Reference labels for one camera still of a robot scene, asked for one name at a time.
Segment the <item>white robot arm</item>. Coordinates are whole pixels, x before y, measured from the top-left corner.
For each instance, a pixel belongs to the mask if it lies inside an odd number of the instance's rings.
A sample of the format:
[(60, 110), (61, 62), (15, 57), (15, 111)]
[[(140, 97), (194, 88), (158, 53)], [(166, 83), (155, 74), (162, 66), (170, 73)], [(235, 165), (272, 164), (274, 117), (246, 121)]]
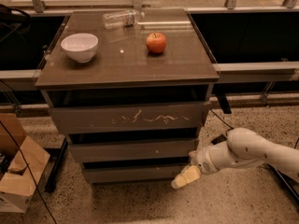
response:
[(234, 128), (225, 141), (192, 151), (190, 162), (172, 181), (180, 189), (200, 178), (225, 168), (248, 168), (270, 164), (299, 182), (299, 150), (273, 143), (247, 128)]

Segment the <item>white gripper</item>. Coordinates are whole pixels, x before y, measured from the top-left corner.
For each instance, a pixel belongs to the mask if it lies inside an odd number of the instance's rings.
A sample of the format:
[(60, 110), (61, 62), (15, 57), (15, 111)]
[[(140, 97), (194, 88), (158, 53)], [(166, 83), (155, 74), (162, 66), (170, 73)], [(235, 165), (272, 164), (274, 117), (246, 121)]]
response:
[(210, 158), (209, 149), (207, 147), (191, 151), (189, 156), (192, 165), (187, 165), (171, 182), (173, 189), (180, 189), (192, 183), (200, 178), (201, 173), (204, 175), (212, 175), (218, 172), (217, 167)]

